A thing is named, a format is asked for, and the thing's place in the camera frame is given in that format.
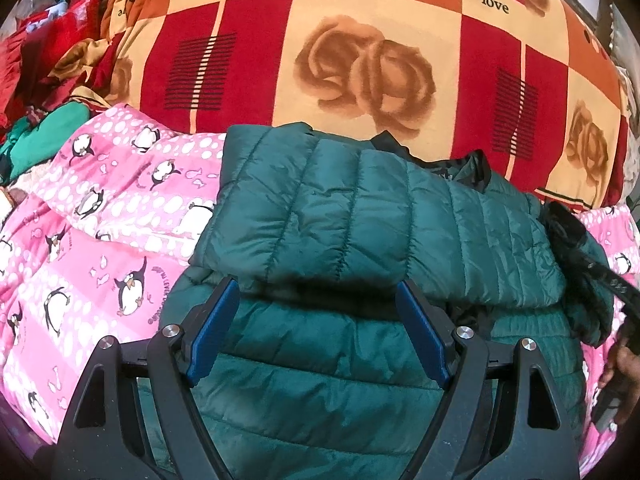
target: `human hand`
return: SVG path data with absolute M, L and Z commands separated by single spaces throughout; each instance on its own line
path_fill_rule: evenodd
M 627 421 L 640 399 L 640 356 L 629 350 L 626 347 L 627 343 L 628 338 L 623 337 L 610 348 L 604 372 L 598 381 L 598 387 L 604 388 L 616 370 L 629 381 L 626 397 L 614 418 L 616 424 L 624 424 Z

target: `black clamp mount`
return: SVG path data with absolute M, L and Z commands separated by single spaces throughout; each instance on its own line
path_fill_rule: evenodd
M 227 277 L 181 326 L 131 343 L 102 338 L 66 412 L 52 480 L 233 480 L 190 388 L 210 373 L 238 304 Z M 398 285 L 396 307 L 427 376 L 444 390 L 400 480 L 579 479 L 568 415 L 535 341 L 485 342 L 409 280 Z M 153 459 L 140 377 L 150 380 L 175 474 Z M 498 381 L 495 402 L 483 393 L 488 380 Z

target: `metal screw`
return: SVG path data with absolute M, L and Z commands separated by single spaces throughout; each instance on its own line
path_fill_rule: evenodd
M 180 325 L 167 325 L 162 329 L 164 337 L 173 337 L 178 332 L 180 332 Z
M 536 344 L 535 341 L 533 341 L 533 339 L 531 339 L 530 337 L 526 337 L 522 340 L 522 346 L 524 347 L 525 350 L 535 350 L 536 348 L 538 348 L 538 345 Z
M 468 326 L 459 326 L 456 329 L 456 334 L 459 338 L 471 339 L 474 336 L 474 331 L 471 330 Z
M 103 350 L 110 348 L 116 342 L 115 338 L 112 335 L 106 335 L 100 341 L 98 341 L 98 346 Z

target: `green fabric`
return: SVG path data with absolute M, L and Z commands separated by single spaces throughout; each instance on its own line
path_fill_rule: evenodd
M 33 166 L 53 158 L 88 120 L 89 108 L 76 102 L 56 108 L 33 129 L 26 118 L 21 118 L 0 148 L 0 155 L 8 156 L 11 162 L 11 173 L 2 175 L 2 184 L 9 184 Z
M 193 391 L 233 475 L 400 476 L 441 397 L 396 315 L 405 278 L 436 304 L 488 306 L 495 340 L 536 339 L 579 439 L 582 351 L 536 201 L 497 175 L 480 194 L 371 148 L 303 123 L 229 128 L 218 204 L 161 325 L 238 277 L 238 314 Z M 170 468 L 141 389 L 154 454 Z

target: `cartoon penguin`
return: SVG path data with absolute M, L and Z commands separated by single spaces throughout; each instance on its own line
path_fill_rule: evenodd
M 89 134 L 81 134 L 74 139 L 74 142 L 71 144 L 70 165 L 72 160 L 85 156 L 87 153 L 95 155 L 94 150 L 91 149 L 91 139 L 92 137 Z
M 173 173 L 182 174 L 175 169 L 175 160 L 172 158 L 158 164 L 151 174 L 151 181 L 153 182 L 151 189 L 155 188 L 158 184 L 162 184 Z
M 19 311 L 17 314 L 11 314 L 9 319 L 6 320 L 7 325 L 11 328 L 11 332 L 14 333 L 14 346 L 20 342 L 20 322 L 22 321 L 22 305 L 18 302 Z
M 118 316 L 130 316 L 142 305 L 145 294 L 146 256 L 140 270 L 132 270 L 124 280 L 113 280 L 118 286 Z
M 160 140 L 160 130 L 157 128 L 152 130 L 149 126 L 145 126 L 142 131 L 133 138 L 131 144 L 138 149 L 139 153 L 146 153 L 158 140 Z
M 213 209 L 205 205 L 189 204 L 189 210 L 184 214 L 178 226 L 174 229 L 174 234 L 181 235 L 190 233 L 193 240 L 200 238 L 200 235 L 213 216 Z
M 626 274 L 631 272 L 631 260 L 627 258 L 623 253 L 616 256 L 616 263 L 618 264 L 619 274 Z
M 91 213 L 95 213 L 100 209 L 104 200 L 104 190 L 96 191 L 93 186 L 85 196 L 82 197 L 80 204 L 74 210 L 80 218 L 86 218 Z
M 3 276 L 13 255 L 14 244 L 8 240 L 0 240 L 0 274 Z
M 59 286 L 56 290 L 52 290 L 44 300 L 44 319 L 47 328 L 53 330 L 58 337 L 60 337 L 62 320 L 69 311 L 69 303 L 71 303 L 71 298 L 62 290 L 63 287 Z
M 40 427 L 49 435 L 50 438 L 53 439 L 53 431 L 51 431 L 51 424 L 49 422 L 49 415 L 42 407 L 42 403 L 40 402 L 40 396 L 36 392 L 29 392 L 27 395 L 27 399 L 29 400 L 29 404 L 31 409 L 33 410 L 33 415 Z
M 60 254 L 60 242 L 65 235 L 66 230 L 63 228 L 58 234 L 52 237 L 45 236 L 47 245 L 49 246 L 49 262 L 55 262 Z

